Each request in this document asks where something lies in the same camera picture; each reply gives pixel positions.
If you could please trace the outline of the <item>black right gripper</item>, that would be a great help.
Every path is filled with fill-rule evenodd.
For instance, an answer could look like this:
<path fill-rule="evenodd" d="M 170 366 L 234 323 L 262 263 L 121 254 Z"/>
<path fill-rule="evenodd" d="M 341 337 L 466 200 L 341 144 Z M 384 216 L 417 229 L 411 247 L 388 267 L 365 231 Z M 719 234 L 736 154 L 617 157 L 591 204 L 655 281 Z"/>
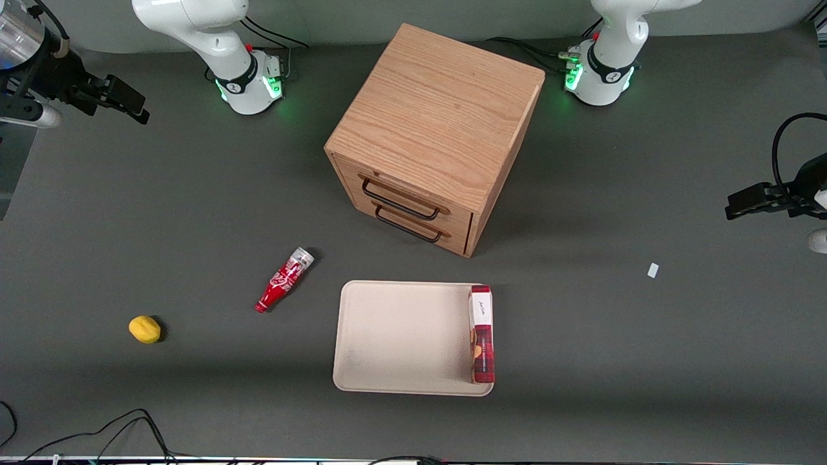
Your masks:
<path fill-rule="evenodd" d="M 107 76 L 102 88 L 85 70 L 82 59 L 71 51 L 56 58 L 51 53 L 39 52 L 29 61 L 33 73 L 29 89 L 41 97 L 59 100 L 79 109 L 84 114 L 95 114 L 97 108 L 113 109 L 126 114 L 141 125 L 149 121 L 150 112 L 143 108 L 145 96 L 116 76 Z"/>

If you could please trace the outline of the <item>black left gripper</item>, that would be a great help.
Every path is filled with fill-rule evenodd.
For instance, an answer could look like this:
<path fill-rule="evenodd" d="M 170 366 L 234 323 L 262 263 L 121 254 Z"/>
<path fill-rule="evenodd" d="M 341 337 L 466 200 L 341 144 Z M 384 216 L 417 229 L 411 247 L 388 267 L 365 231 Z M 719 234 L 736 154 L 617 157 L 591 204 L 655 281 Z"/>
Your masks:
<path fill-rule="evenodd" d="M 729 195 L 726 218 L 731 221 L 749 214 L 786 210 L 791 210 L 792 218 L 826 218 L 825 185 L 826 153 L 804 163 L 792 180 L 791 196 L 797 204 L 790 202 L 774 183 L 760 182 Z"/>

